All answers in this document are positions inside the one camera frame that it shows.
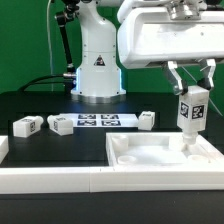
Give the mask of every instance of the marker block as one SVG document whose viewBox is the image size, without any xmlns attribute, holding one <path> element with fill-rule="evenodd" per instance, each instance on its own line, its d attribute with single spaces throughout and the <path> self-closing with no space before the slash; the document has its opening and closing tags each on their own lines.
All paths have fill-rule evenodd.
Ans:
<svg viewBox="0 0 224 224">
<path fill-rule="evenodd" d="M 27 138 L 40 131 L 43 118 L 40 116 L 27 116 L 13 123 L 13 135 L 15 137 Z"/>
<path fill-rule="evenodd" d="M 138 129 L 150 131 L 155 123 L 155 112 L 143 111 L 139 116 Z"/>
<path fill-rule="evenodd" d="M 52 116 L 47 118 L 50 129 L 59 135 L 73 134 L 73 121 L 63 116 Z"/>
</svg>

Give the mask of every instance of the warning label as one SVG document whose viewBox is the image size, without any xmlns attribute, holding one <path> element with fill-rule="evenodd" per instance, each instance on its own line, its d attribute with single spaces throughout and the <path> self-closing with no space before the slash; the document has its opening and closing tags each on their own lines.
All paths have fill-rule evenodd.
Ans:
<svg viewBox="0 0 224 224">
<path fill-rule="evenodd" d="M 96 62 L 94 63 L 95 66 L 105 66 L 105 63 L 103 61 L 103 58 L 101 57 L 101 55 L 99 55 L 99 57 L 96 59 Z"/>
</svg>

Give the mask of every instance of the green wall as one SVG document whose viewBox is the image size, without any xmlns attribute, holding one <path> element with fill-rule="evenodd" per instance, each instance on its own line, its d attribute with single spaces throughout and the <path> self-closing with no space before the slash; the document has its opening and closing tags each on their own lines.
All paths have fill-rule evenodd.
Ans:
<svg viewBox="0 0 224 224">
<path fill-rule="evenodd" d="M 46 12 L 48 0 L 0 1 L 0 93 L 17 90 L 28 81 L 50 74 L 47 43 Z M 66 70 L 66 62 L 59 29 L 54 20 L 56 12 L 63 10 L 60 0 L 51 5 L 51 40 L 53 47 L 54 74 Z M 99 13 L 113 21 L 116 27 L 116 8 L 100 8 Z M 81 63 L 81 33 L 78 20 L 67 25 L 73 61 L 76 67 Z M 161 69 L 126 70 L 122 66 L 123 85 L 128 92 L 172 92 L 171 86 Z M 199 68 L 189 71 L 197 79 Z M 182 78 L 192 80 L 179 69 Z M 215 90 L 211 98 L 224 113 L 224 65 L 218 65 L 214 77 Z M 51 86 L 31 87 L 30 90 L 51 90 Z M 54 90 L 62 90 L 55 85 Z"/>
</svg>

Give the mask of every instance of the black and white pattern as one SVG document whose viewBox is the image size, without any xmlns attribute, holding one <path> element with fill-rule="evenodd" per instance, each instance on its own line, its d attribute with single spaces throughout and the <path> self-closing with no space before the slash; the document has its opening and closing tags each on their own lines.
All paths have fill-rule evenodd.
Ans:
<svg viewBox="0 0 224 224">
<path fill-rule="evenodd" d="M 95 114 L 79 114 L 78 119 L 83 119 L 83 120 L 96 119 L 96 115 Z"/>
<path fill-rule="evenodd" d="M 58 122 L 54 121 L 54 130 L 58 131 Z"/>
<path fill-rule="evenodd" d="M 119 116 L 117 114 L 101 114 L 102 120 L 118 120 Z"/>
<path fill-rule="evenodd" d="M 189 106 L 183 102 L 181 102 L 180 106 L 180 114 L 184 117 L 188 118 Z"/>
<path fill-rule="evenodd" d="M 56 120 L 57 121 L 65 121 L 66 119 L 64 117 L 57 117 Z"/>
<path fill-rule="evenodd" d="M 94 120 L 79 120 L 77 126 L 96 126 L 96 121 Z"/>
<path fill-rule="evenodd" d="M 102 126 L 121 126 L 120 121 L 102 121 Z"/>
<path fill-rule="evenodd" d="M 35 131 L 35 122 L 30 123 L 30 132 Z"/>
<path fill-rule="evenodd" d="M 22 119 L 21 121 L 29 123 L 29 122 L 31 122 L 33 120 L 31 120 L 31 119 Z"/>
<path fill-rule="evenodd" d="M 193 107 L 193 109 L 192 109 L 192 119 L 203 118 L 204 117 L 204 110 L 205 110 L 204 105 Z"/>
</svg>

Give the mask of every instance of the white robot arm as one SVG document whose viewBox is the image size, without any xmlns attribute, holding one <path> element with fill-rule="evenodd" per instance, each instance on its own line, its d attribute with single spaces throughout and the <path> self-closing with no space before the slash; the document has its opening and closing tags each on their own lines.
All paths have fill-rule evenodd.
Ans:
<svg viewBox="0 0 224 224">
<path fill-rule="evenodd" d="M 177 125 L 194 144 L 205 129 L 216 62 L 224 62 L 224 12 L 205 11 L 203 1 L 126 0 L 118 12 L 118 51 L 126 68 L 162 66 L 179 96 Z M 188 87 L 178 65 L 198 64 L 204 77 Z"/>
</svg>

